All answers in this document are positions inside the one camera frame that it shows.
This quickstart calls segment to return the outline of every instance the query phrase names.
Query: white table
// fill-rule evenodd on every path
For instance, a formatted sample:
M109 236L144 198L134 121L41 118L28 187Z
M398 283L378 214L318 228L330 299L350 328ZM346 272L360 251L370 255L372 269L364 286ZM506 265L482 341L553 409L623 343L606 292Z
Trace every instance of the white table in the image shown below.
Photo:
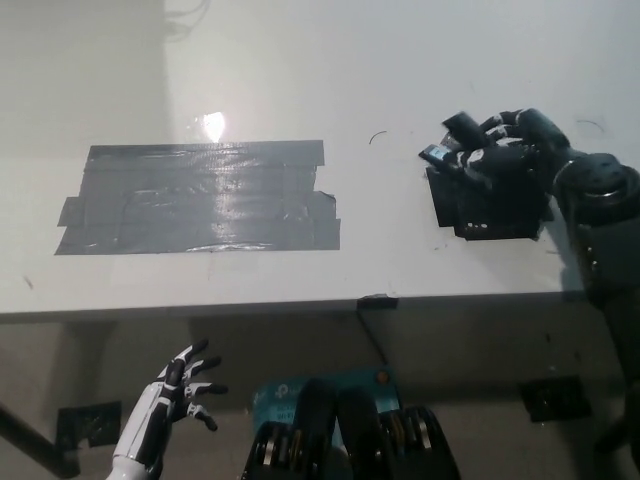
M467 243L438 228L417 153L458 110L481 121L535 106L577 148L640 167L640 5L207 3L191 15L177 12L197 0L0 7L0 319L581 288L563 274L560 223L558 245L548 232ZM215 112L221 141L324 141L316 189L337 198L339 251L53 255L91 145L207 141Z

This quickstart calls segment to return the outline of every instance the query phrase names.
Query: gray floor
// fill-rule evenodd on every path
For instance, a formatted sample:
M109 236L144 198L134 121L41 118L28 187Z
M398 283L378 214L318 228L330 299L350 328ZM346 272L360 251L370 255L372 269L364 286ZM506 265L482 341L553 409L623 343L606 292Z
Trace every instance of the gray floor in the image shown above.
M604 322L579 304L535 301L423 306L368 314L405 401L438 414L463 478L638 478L628 451L594 456L598 432L620 412L619 371ZM206 406L220 429L176 426L163 478L235 479L253 438L251 392L279 377L379 364L352 314L140 319L0 327L5 407L53 438L57 410L121 400L128 411L167 358L208 337L224 363L208 378L231 392ZM517 382L580 374L594 415L534 425ZM80 451L83 479L102 479L111 447ZM0 478L52 478L0 442Z

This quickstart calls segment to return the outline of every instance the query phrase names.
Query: gray duct tape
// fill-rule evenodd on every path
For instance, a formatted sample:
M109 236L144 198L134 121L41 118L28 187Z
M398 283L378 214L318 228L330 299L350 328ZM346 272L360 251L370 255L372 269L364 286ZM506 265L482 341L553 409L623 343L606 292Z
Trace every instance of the gray duct tape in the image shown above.
M339 249L340 220L309 218L67 227L56 255Z
M58 255L340 248L322 141L96 146Z
M127 197L71 197L62 208L58 226L305 218L335 219L335 198L322 192L284 196L137 192Z
M192 145L94 146L85 171L308 167L324 165L321 140L206 143Z
M122 196L139 191L178 194L312 192L316 167L223 168L193 173L181 170L87 171L81 197Z

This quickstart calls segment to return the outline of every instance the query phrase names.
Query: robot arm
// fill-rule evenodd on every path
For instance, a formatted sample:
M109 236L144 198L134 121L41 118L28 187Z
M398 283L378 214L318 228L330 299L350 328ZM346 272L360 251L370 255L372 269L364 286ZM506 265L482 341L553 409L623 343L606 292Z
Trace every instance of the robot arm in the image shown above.
M199 372L220 364L220 357L191 363L207 344L203 340L178 354L144 389L120 436L107 480L160 478L162 458L174 422L194 417L204 422L210 431L218 429L205 408L192 401L201 394L227 392L227 387L222 385L191 382Z
M535 109L503 112L481 125L461 113L444 125L449 142L420 154L439 171L487 195L510 173L525 171L556 198L587 296L604 313L627 384L622 428L601 450L626 437L640 469L640 175L613 155L574 150Z

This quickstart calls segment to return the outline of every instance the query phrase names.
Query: white robotic hand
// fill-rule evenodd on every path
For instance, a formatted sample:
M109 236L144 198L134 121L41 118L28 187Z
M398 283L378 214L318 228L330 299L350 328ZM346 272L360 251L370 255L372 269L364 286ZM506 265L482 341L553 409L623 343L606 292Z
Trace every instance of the white robotic hand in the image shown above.
M156 480L162 473L162 458L171 436L171 426L185 417L218 429L211 415L193 397L204 393L224 394L227 387L191 382L203 370L220 365L220 357L198 360L193 357L207 348L202 340L178 354L147 385L140 396L113 454L113 467L107 480Z

